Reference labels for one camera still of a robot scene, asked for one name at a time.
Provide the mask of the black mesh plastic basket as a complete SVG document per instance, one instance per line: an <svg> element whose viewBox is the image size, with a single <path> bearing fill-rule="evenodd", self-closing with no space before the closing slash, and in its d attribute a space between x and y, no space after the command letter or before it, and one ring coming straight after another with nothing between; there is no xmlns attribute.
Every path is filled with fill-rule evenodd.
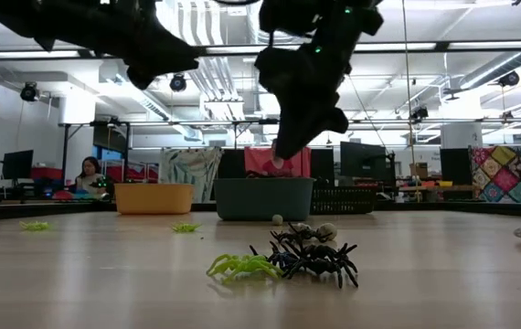
<svg viewBox="0 0 521 329"><path fill-rule="evenodd" d="M374 210L376 191L372 186L333 186L315 188L311 215L359 215Z"/></svg>

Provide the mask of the black aluminium table frame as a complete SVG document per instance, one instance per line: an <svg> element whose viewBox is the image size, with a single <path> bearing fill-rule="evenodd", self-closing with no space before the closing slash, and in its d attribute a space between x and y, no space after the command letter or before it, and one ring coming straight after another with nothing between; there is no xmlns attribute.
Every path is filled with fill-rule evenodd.
<svg viewBox="0 0 521 329"><path fill-rule="evenodd" d="M216 212L215 203L193 204L191 211ZM423 202L423 203L375 203L373 211L460 211L471 213L486 213L521 216L521 204L515 203L488 203L488 202ZM0 219L7 218L30 218L41 216L53 216L61 214L73 214L84 212L114 212L117 211L116 203L100 200L73 200L46 203L28 204L0 204Z"/></svg>

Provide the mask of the person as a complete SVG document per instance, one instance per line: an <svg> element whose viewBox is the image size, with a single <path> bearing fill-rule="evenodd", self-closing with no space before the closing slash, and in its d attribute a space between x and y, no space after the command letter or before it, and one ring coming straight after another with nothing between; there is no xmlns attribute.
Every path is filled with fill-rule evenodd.
<svg viewBox="0 0 521 329"><path fill-rule="evenodd" d="M263 165L263 173L275 177L294 177L294 166L291 160L283 160L276 154L277 140L271 143L271 158Z"/></svg>
<svg viewBox="0 0 521 329"><path fill-rule="evenodd" d="M106 188L98 186L98 181L102 179L103 175L98 160L93 156L88 156L82 161L81 172L76 177L76 190L93 195L104 194Z"/></svg>

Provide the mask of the black plastic toy spider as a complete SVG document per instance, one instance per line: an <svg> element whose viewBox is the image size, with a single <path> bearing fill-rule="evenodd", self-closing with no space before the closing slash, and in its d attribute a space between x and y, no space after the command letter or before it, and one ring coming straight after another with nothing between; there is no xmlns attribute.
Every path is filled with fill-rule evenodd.
<svg viewBox="0 0 521 329"><path fill-rule="evenodd" d="M327 242L327 241L322 242L319 240L318 235L316 233L316 228L312 228L311 231L302 231L302 232L295 232L295 233L291 233L289 231L289 229L287 231L281 231L281 232L271 231L270 234L274 239L276 239L276 241L279 244L283 244L285 241L303 243L306 240L313 240L313 239L319 241L320 243Z"/></svg>
<svg viewBox="0 0 521 329"><path fill-rule="evenodd" d="M347 243L341 249L314 244L295 247L292 243L287 242L280 249L272 242L272 254L268 257L263 256L263 258L283 271L283 278L291 279L301 271L309 271L316 276L330 273L336 275L338 287L342 288L344 285L343 275L346 274L352 284L358 287L358 269L348 256L357 247L357 244L349 246Z"/></svg>

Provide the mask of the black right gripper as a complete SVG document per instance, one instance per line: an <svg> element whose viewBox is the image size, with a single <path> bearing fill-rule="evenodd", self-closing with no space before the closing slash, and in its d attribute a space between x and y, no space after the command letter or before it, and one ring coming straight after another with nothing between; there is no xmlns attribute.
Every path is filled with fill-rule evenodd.
<svg viewBox="0 0 521 329"><path fill-rule="evenodd" d="M297 49L278 48L271 40L255 67L259 83L281 106L275 155L288 160L320 133L345 133L349 121L336 107L339 88L351 70L353 27L277 27L270 31L309 37Z"/></svg>

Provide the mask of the orange plastic bin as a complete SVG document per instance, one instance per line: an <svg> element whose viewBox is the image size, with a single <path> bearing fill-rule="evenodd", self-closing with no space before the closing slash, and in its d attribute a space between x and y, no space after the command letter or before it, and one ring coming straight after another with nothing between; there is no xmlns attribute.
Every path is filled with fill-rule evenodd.
<svg viewBox="0 0 521 329"><path fill-rule="evenodd" d="M117 211L123 215L183 215L191 211L194 186L119 183L114 185Z"/></svg>

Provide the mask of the red fabric backdrop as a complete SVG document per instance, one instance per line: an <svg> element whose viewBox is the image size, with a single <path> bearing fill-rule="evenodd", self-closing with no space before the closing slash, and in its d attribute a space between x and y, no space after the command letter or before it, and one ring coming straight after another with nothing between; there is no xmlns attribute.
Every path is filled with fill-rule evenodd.
<svg viewBox="0 0 521 329"><path fill-rule="evenodd" d="M263 173L263 165L271 158L271 148L246 147L244 149L245 168L247 172ZM289 159L294 166L295 177L309 177L311 173L311 149L303 148Z"/></svg>

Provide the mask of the leaf print curtain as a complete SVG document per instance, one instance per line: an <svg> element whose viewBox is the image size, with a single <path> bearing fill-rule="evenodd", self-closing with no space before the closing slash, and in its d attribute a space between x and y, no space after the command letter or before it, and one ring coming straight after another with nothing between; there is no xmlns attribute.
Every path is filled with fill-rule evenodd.
<svg viewBox="0 0 521 329"><path fill-rule="evenodd" d="M207 203L211 200L222 155L223 151L218 147L163 149L159 160L159 182L192 185L193 202Z"/></svg>

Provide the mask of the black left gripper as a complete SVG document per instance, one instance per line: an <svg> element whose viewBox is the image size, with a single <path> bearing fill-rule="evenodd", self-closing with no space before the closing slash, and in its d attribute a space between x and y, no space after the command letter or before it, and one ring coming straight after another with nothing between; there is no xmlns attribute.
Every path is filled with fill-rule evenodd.
<svg viewBox="0 0 521 329"><path fill-rule="evenodd" d="M36 0L36 10L36 42L44 50L60 40L125 58L139 90L158 76L198 68L198 51L161 25L155 0Z"/></svg>

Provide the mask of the teal plastic bin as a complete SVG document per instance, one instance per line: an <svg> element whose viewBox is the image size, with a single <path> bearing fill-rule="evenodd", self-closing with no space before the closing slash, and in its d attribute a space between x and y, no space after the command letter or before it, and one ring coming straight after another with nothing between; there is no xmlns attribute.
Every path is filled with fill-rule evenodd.
<svg viewBox="0 0 521 329"><path fill-rule="evenodd" d="M313 186L314 180L305 177L217 179L217 213L232 221L271 221L274 215L304 221L310 215Z"/></svg>

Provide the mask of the black computer monitor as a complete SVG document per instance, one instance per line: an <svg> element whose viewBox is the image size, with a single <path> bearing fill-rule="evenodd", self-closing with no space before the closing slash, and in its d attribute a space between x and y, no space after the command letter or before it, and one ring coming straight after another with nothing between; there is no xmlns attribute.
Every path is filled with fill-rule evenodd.
<svg viewBox="0 0 521 329"><path fill-rule="evenodd" d="M4 179L21 179L31 176L33 150L7 153L4 155L2 176Z"/></svg>
<svg viewBox="0 0 521 329"><path fill-rule="evenodd" d="M340 143L341 175L383 180L386 177L386 149L364 143Z"/></svg>
<svg viewBox="0 0 521 329"><path fill-rule="evenodd" d="M334 151L329 148L311 150L310 177L321 186L333 186L335 180Z"/></svg>
<svg viewBox="0 0 521 329"><path fill-rule="evenodd" d="M471 161L467 148L440 149L441 177L452 181L456 186L470 185L473 182Z"/></svg>
<svg viewBox="0 0 521 329"><path fill-rule="evenodd" d="M245 155L243 149L224 149L218 165L218 178L245 178Z"/></svg>

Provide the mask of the black metal rack frame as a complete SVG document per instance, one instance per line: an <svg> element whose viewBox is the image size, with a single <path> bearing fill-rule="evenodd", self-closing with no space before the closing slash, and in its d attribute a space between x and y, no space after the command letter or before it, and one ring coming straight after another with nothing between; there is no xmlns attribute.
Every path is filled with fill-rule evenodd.
<svg viewBox="0 0 521 329"><path fill-rule="evenodd" d="M241 136L239 131L240 125L245 125L249 128L251 125L278 125L279 119L255 119L255 120L225 120L225 121L148 121L148 122L128 122L120 121L115 119L114 121L92 121L92 122L78 122L78 123L60 123L58 126L64 129L64 140L62 146L62 174L61 184L64 185L66 182L66 169L67 159L69 151L69 139L72 138L81 128L95 128L95 127L106 127L107 129L117 129L123 127L122 133L125 140L124 147L122 149L122 181L127 181L128 177L128 166L129 166L129 151L133 149L133 128L135 127L171 127L174 130L178 130L183 136L186 136L188 140L197 140L197 135L194 133L191 135L189 129L195 127L225 127L227 131L234 132L234 143L233 148L238 148L238 139Z"/></svg>

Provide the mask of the wooden desk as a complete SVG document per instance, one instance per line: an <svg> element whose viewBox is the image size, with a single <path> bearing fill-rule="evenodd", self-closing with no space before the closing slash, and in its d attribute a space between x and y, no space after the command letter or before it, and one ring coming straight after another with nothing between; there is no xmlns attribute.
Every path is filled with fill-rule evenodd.
<svg viewBox="0 0 521 329"><path fill-rule="evenodd" d="M456 186L402 186L399 192L412 198L415 202L442 202L474 200L479 188L470 185Z"/></svg>

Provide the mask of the black beam with light strips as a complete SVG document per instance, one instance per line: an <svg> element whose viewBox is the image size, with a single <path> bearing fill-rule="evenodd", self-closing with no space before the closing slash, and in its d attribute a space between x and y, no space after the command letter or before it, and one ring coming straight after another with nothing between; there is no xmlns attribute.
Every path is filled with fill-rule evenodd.
<svg viewBox="0 0 521 329"><path fill-rule="evenodd" d="M265 49L264 45L199 46L202 57L251 57ZM364 42L357 43L355 54L448 53L448 52L508 52L521 51L521 39L508 40L445 40L416 42ZM101 56L86 48L58 48L52 52L42 49L0 50L0 61L46 59L117 58L111 54Z"/></svg>

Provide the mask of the colourful patchwork quilt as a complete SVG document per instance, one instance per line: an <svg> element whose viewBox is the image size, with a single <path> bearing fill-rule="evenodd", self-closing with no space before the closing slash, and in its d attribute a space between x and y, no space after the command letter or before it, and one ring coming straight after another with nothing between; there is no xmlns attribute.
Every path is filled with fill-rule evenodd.
<svg viewBox="0 0 521 329"><path fill-rule="evenodd" d="M521 204L521 146L469 147L468 155L480 200Z"/></svg>

